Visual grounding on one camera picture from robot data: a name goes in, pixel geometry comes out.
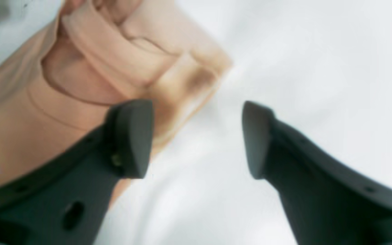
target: folded cloth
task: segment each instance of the folded cloth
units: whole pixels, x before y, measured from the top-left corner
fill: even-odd
[[[129,99],[154,102],[156,155],[218,88],[229,57],[173,1],[158,15],[182,21],[156,17],[158,3],[145,0],[129,4],[117,23],[107,7],[125,1],[67,0],[0,65],[0,184],[64,152]],[[169,43],[159,28],[174,30]]]

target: rounded tip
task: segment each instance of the rounded tip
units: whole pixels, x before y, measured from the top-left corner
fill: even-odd
[[[125,178],[146,175],[152,148],[154,108],[150,100],[133,100],[111,108],[106,119],[106,141],[121,160]]]
[[[255,179],[262,179],[271,144],[272,127],[276,118],[270,108],[246,101],[242,121],[249,171]]]

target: white surface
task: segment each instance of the white surface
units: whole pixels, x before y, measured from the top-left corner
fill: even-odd
[[[96,245],[294,244],[276,191],[248,173],[245,100],[392,187],[392,0],[179,3],[235,68],[108,213]],[[23,22],[1,27],[0,62],[55,8],[35,0]]]

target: screw hole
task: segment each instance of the screw hole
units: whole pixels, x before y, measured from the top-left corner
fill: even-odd
[[[84,214],[84,205],[81,202],[70,204],[64,212],[63,229],[70,231],[74,229],[81,221]]]
[[[14,191],[16,191],[17,193],[22,193],[22,192],[25,192],[26,190],[28,190],[28,186],[25,186],[25,185],[21,185],[21,186],[17,187],[16,189],[14,189]]]
[[[365,187],[365,191],[367,191],[367,192],[369,192],[369,193],[374,193],[374,192],[376,192],[376,190],[375,190],[374,188],[369,187],[369,186],[366,186],[366,187]]]
[[[121,158],[118,154],[115,154],[112,156],[112,162],[113,162],[114,166],[117,166],[117,167],[122,166],[122,161],[121,161]]]
[[[93,141],[94,141],[94,138],[92,138],[92,137],[86,138],[86,143],[92,143]]]

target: peach garment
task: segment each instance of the peach garment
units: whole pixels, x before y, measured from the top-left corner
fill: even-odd
[[[77,2],[0,66],[0,184],[64,152],[128,99],[154,101],[155,155],[231,65],[171,0]]]

